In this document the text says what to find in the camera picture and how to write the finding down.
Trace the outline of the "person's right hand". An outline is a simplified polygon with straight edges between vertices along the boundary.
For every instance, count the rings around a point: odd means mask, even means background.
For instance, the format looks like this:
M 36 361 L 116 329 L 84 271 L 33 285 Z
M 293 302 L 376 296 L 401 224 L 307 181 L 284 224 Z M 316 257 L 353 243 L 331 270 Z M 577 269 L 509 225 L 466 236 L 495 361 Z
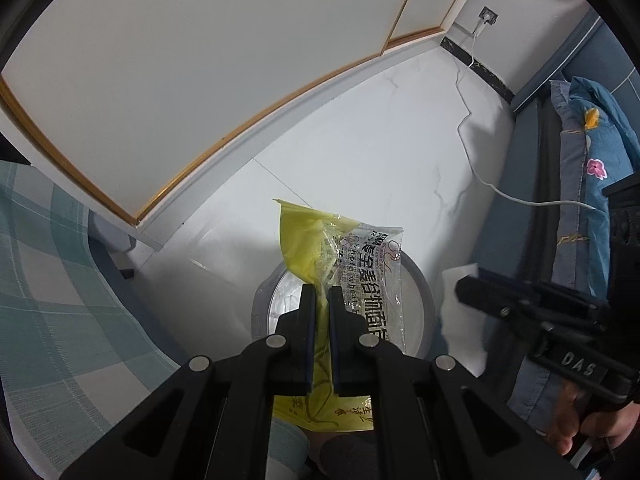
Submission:
M 555 405 L 554 419 L 547 432 L 547 441 L 561 454 L 566 455 L 578 434 L 590 438 L 606 439 L 612 448 L 618 448 L 639 426 L 639 405 L 631 403 L 617 412 L 592 413 L 582 417 L 575 403 L 580 390 L 572 382 L 564 380 Z

